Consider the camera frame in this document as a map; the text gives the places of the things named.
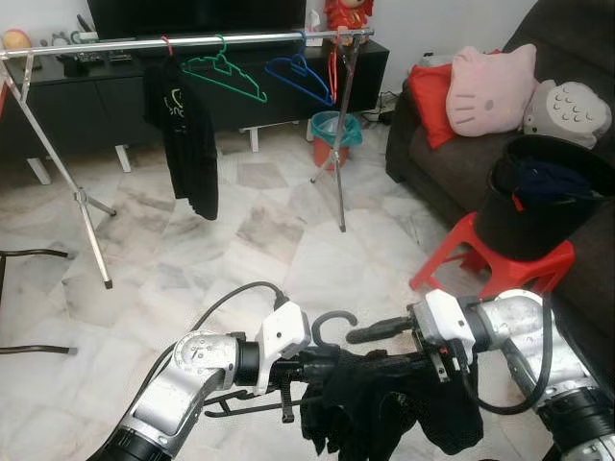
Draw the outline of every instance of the gray stuffed toy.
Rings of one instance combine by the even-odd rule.
[[[611,110],[587,85],[547,80],[536,87],[523,119],[525,134],[545,134],[592,149],[611,125]]]

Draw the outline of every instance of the black t-shirt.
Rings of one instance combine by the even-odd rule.
[[[217,149],[209,112],[174,58],[143,75],[145,120],[162,130],[166,161],[177,199],[188,198],[197,214],[218,214]]]

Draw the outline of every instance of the red figurine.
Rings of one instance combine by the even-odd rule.
[[[372,15],[374,0],[327,0],[325,13],[332,31],[363,29],[367,26],[367,16]],[[350,44],[350,38],[342,43]]]

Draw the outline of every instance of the gray sofa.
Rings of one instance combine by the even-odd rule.
[[[535,76],[589,85],[613,109],[615,0],[538,0],[504,51],[525,43],[537,48]],[[386,151],[386,171],[406,181],[449,222],[480,207],[486,178],[516,132],[455,139],[432,150],[407,83],[397,102]],[[615,165],[609,132],[594,152]],[[557,321],[578,343],[594,372],[612,388],[614,329],[613,207],[606,206],[571,237],[576,262],[555,289]]]

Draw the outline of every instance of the black bucket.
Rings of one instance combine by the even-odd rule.
[[[519,211],[512,192],[523,159],[554,163],[580,173],[601,197],[534,205]],[[547,255],[615,195],[615,169],[591,151],[550,136],[528,135],[510,141],[488,176],[489,191],[474,223],[480,240],[510,259],[532,261]]]

